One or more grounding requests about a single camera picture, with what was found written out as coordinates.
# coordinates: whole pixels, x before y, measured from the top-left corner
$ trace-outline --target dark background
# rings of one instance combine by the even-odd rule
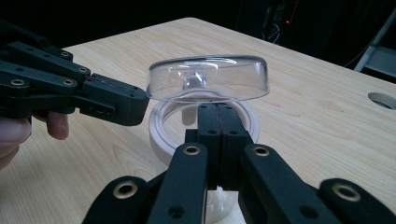
[[[64,48],[195,17],[353,69],[395,6],[394,0],[0,0],[0,18]],[[395,26],[381,45],[396,49]]]

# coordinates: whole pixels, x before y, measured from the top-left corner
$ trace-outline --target transparent plastic cup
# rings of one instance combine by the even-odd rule
[[[201,103],[226,103],[235,108],[253,142],[259,138],[259,122],[244,100],[268,94],[264,59],[247,55],[180,58],[154,63],[149,68],[148,97],[159,100],[149,118],[151,147],[165,171],[187,129],[197,128]],[[237,201],[237,192],[209,190],[205,223],[225,217]]]

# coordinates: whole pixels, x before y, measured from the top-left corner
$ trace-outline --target wood grain surface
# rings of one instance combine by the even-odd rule
[[[396,85],[205,21],[186,18],[66,49],[94,73],[146,89],[149,66],[197,55],[251,54],[268,63],[270,94],[250,100],[259,143],[277,150],[306,183],[341,177],[396,212],[396,110],[370,92],[396,98]],[[111,180],[150,180],[150,101],[142,124],[124,127],[79,113],[64,141],[33,121],[31,137],[0,171],[0,223],[81,223]],[[244,223],[236,204],[219,223]]]

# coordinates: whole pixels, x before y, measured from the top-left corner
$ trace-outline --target human hand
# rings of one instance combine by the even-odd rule
[[[49,135],[64,140],[69,134],[67,115],[49,112],[46,118],[35,118],[47,123]],[[9,165],[19,150],[19,145],[30,136],[32,126],[27,119],[0,117],[0,170]]]

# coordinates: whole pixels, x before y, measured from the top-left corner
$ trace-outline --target clear plastic lid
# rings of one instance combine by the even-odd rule
[[[221,103],[268,94],[267,63],[250,55],[178,58],[149,68],[147,95],[179,103]]]

